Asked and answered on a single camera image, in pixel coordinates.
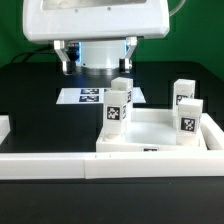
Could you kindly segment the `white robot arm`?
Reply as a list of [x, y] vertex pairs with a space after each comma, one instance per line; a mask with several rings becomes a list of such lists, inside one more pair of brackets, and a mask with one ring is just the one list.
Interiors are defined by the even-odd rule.
[[128, 72], [140, 38], [170, 30], [167, 0], [23, 0], [23, 33], [51, 43], [63, 72]]

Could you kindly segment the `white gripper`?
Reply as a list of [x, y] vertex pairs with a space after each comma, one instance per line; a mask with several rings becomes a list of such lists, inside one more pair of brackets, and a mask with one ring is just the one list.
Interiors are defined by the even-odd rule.
[[69, 58], [69, 41], [125, 39], [127, 52], [119, 71], [129, 73], [136, 37], [163, 38], [169, 32], [167, 0], [24, 0], [23, 32], [32, 42], [54, 41], [65, 75], [75, 63]]

